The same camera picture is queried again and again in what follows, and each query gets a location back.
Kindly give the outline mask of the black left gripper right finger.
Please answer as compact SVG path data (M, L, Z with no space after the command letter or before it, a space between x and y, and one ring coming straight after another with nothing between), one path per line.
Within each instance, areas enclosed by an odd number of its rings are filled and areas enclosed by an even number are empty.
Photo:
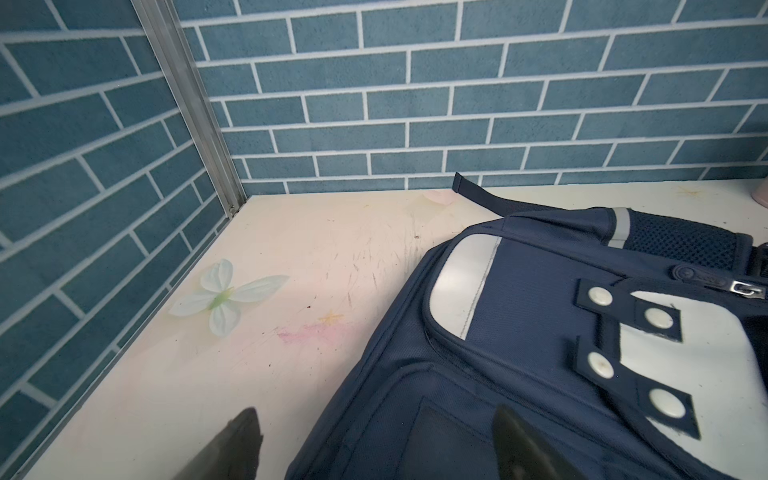
M492 439L500 479L585 479L507 405L494 412Z

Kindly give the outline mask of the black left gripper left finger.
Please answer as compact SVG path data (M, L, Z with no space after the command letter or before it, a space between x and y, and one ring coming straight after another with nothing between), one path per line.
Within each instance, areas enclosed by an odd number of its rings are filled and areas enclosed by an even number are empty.
M254 480L262 442L257 410L246 408L230 420L173 480Z

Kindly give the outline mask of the navy blue student backpack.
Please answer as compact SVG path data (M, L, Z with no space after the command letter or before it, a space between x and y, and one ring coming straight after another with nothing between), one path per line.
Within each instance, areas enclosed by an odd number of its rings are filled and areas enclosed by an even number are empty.
M453 190L495 219L427 252L289 478L500 479L499 405L585 479L766 477L765 245Z

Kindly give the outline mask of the pink metal bucket cup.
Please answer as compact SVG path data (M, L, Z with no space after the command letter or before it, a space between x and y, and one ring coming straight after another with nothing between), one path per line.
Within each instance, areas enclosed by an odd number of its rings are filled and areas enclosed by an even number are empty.
M768 179L765 178L751 193L752 199L764 208L768 208Z

